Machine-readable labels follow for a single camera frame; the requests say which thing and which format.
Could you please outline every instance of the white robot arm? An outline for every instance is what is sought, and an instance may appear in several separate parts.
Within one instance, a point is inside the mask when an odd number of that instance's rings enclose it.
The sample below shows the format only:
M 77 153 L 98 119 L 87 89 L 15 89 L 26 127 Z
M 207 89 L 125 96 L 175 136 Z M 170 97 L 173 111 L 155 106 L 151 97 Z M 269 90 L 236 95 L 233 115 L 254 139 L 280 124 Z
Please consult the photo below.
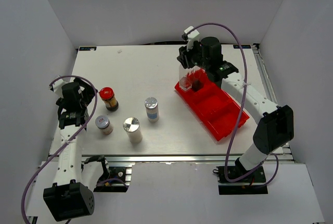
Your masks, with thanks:
M 95 96 L 94 89 L 78 78 L 70 83 L 58 80 L 50 89 L 60 96 L 56 103 L 60 143 L 68 145 L 59 155 L 53 185 L 44 189 L 43 198 L 54 219 L 62 221 L 93 214 L 93 190 L 99 180 L 109 178 L 110 171 L 103 156 L 88 158 L 81 164 L 85 129 L 69 142 L 88 118 L 87 106 Z
M 219 40 L 207 37 L 199 42 L 197 30 L 187 35 L 191 29 L 193 27 L 184 31 L 182 37 L 188 40 L 188 44 L 179 48 L 177 60 L 185 69 L 194 66 L 204 69 L 210 81 L 241 103 L 244 80 L 233 64 L 223 60 Z M 235 161 L 240 176 L 262 163 L 270 153 L 293 138 L 293 111 L 288 105 L 278 106 L 247 84 L 245 109 L 258 126 L 253 135 L 253 144 Z

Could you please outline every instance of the silver lid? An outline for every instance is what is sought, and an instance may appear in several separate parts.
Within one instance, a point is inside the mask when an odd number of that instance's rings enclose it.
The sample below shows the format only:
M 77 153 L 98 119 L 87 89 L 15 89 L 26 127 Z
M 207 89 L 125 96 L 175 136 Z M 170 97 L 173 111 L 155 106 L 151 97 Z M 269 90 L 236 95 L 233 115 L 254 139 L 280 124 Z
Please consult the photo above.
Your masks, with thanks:
M 135 132 L 140 127 L 140 122 L 135 117 L 130 117 L 124 120 L 123 127 L 126 132 Z
M 145 106 L 146 108 L 148 109 L 154 109 L 156 108 L 158 105 L 158 102 L 156 100 L 155 97 L 148 97 L 146 100 L 145 100 Z
M 110 125 L 110 121 L 107 116 L 98 116 L 95 120 L 95 124 L 99 129 L 104 129 Z

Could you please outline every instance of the red plastic container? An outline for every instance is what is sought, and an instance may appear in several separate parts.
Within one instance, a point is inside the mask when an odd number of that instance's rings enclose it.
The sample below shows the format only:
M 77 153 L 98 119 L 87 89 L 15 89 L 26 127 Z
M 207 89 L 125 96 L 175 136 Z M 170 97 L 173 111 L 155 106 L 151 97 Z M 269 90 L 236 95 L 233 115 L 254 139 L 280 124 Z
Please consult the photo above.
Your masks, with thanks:
M 175 89 L 215 139 L 220 141 L 232 132 L 240 107 L 227 93 L 208 79 L 203 69 L 197 70 L 191 76 L 194 76 L 190 77 L 194 81 L 192 89 L 184 92 L 179 83 Z M 248 119 L 249 116 L 243 111 L 238 127 L 240 128 Z

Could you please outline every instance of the jar with red lid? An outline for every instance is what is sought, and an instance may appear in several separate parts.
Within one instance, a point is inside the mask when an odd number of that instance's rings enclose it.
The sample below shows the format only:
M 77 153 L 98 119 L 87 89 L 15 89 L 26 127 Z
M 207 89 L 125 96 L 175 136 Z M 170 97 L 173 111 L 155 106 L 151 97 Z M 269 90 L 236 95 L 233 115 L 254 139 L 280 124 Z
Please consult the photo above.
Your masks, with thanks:
M 116 111 L 119 107 L 118 101 L 114 96 L 114 92 L 112 88 L 105 87 L 99 91 L 99 96 L 105 103 L 106 108 L 109 111 Z

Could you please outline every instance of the white tabletop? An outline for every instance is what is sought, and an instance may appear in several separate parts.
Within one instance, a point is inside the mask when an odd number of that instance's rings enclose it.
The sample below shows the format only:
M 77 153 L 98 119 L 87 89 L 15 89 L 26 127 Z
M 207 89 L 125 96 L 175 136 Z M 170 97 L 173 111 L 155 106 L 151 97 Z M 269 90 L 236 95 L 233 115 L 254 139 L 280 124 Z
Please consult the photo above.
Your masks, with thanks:
M 98 97 L 95 116 L 87 127 L 83 155 L 211 155 L 225 154 L 230 135 L 218 143 L 200 120 L 176 93 L 179 62 L 176 60 L 180 45 L 98 46 L 95 51 L 79 51 L 73 73 L 89 79 L 100 90 L 113 88 L 119 102 L 115 112 L 106 110 Z M 239 49 L 223 45 L 224 59 L 244 73 Z M 245 49 L 248 81 L 263 95 L 264 86 L 251 49 Z M 147 119 L 144 101 L 153 96 L 158 100 L 160 119 L 151 123 Z M 110 135 L 103 135 L 95 126 L 99 115 L 107 115 L 114 126 Z M 123 121 L 136 117 L 143 134 L 141 143 L 133 145 L 123 130 Z M 256 129 L 252 117 L 236 135 L 232 154 L 242 154 L 253 143 Z M 50 153 L 60 147 L 59 129 L 55 133 Z

